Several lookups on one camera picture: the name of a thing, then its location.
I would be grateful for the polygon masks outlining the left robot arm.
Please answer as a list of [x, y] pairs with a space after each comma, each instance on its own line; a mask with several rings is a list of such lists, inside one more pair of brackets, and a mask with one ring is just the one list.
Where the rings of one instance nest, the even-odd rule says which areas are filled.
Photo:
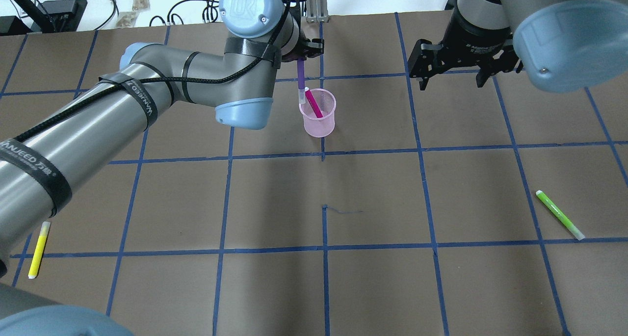
[[284, 62], [317, 57], [323, 39], [301, 29], [305, 0], [219, 0], [224, 54], [134, 43], [119, 71], [57, 113], [1, 143], [1, 275], [11, 249], [176, 102], [215, 109], [220, 124], [261, 130]]

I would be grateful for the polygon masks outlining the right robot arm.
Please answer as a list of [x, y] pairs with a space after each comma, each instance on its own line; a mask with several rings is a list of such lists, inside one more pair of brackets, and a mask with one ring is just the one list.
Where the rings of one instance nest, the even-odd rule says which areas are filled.
[[525, 70], [544, 92], [567, 93], [618, 77], [628, 65], [627, 0], [451, 0], [439, 43], [420, 39], [408, 59], [410, 77], [478, 68], [476, 83]]

